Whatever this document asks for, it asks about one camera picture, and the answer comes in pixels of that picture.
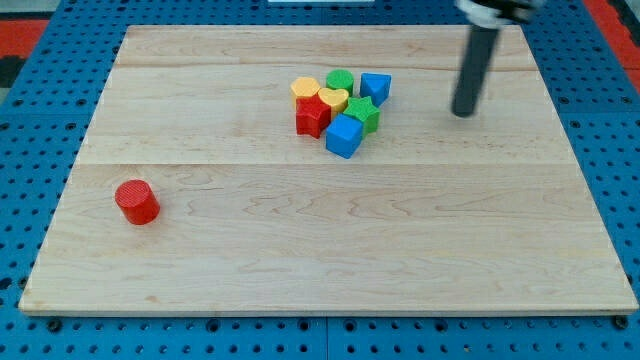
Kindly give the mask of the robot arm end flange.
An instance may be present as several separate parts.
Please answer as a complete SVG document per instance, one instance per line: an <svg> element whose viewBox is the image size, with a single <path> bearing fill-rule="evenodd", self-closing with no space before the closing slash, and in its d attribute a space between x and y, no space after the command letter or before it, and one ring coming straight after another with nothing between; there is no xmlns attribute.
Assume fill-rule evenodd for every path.
<svg viewBox="0 0 640 360"><path fill-rule="evenodd" d="M499 29L511 23L529 23L545 0L455 0L467 20L486 29Z"/></svg>

